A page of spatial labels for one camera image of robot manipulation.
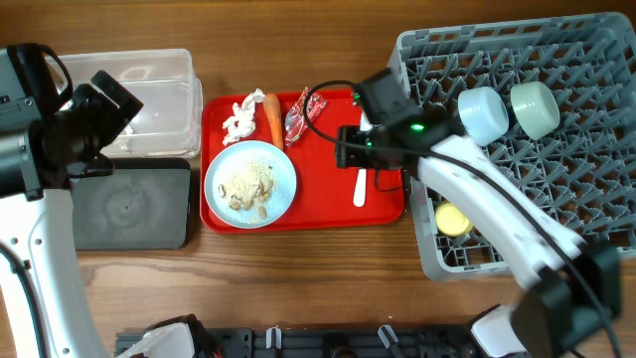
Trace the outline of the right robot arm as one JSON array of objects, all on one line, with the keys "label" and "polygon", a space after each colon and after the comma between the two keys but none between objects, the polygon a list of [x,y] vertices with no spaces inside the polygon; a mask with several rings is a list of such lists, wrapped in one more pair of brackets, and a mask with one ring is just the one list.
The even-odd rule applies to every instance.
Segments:
[{"label": "right robot arm", "polygon": [[535,205],[483,153],[442,106],[424,109],[389,69],[350,85],[371,124],[338,130],[341,167],[406,168],[476,227],[507,263],[521,299],[471,326],[491,357],[559,357],[598,330],[613,353],[612,322],[622,310],[620,263],[607,244],[587,243]]}]

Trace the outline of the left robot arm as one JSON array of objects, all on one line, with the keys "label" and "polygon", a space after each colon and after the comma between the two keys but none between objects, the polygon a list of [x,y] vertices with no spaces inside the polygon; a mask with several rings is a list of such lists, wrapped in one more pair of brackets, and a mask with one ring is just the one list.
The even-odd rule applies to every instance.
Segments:
[{"label": "left robot arm", "polygon": [[21,357],[104,357],[73,233],[71,184],[107,176],[101,150],[143,104],[106,71],[58,89],[41,44],[1,51],[1,294]]}]

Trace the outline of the white plastic spoon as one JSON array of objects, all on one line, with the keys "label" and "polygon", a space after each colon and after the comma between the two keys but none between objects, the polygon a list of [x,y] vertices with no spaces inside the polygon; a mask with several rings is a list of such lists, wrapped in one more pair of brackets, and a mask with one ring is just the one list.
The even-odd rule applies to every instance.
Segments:
[{"label": "white plastic spoon", "polygon": [[[366,115],[362,113],[360,120],[360,129],[362,131],[367,131],[372,128],[372,125],[369,123]],[[353,204],[360,208],[363,207],[366,203],[366,190],[367,190],[367,170],[365,168],[360,168],[358,170],[358,176],[356,180],[356,186],[354,190]]]}]

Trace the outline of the green bowl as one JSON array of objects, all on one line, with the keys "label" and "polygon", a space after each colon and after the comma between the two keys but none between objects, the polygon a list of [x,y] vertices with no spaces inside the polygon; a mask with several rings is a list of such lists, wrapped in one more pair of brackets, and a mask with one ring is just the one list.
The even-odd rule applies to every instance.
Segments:
[{"label": "green bowl", "polygon": [[555,97],[541,82],[515,85],[510,92],[513,113],[523,131],[533,140],[539,140],[560,124]]}]

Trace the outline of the yellow cup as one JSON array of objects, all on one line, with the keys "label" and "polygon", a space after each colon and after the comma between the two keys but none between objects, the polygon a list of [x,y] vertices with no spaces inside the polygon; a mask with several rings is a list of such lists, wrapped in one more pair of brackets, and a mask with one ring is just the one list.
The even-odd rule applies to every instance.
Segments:
[{"label": "yellow cup", "polygon": [[444,201],[436,207],[434,219],[437,231],[448,237],[466,235],[474,228],[468,218],[448,201]]}]

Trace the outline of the light blue bowl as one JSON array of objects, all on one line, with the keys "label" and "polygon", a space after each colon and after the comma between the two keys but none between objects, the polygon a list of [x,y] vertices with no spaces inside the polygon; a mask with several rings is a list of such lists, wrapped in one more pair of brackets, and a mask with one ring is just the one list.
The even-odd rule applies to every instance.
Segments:
[{"label": "light blue bowl", "polygon": [[486,146],[509,129],[508,111],[500,95],[492,88],[462,91],[458,113],[467,134],[480,146]]}]

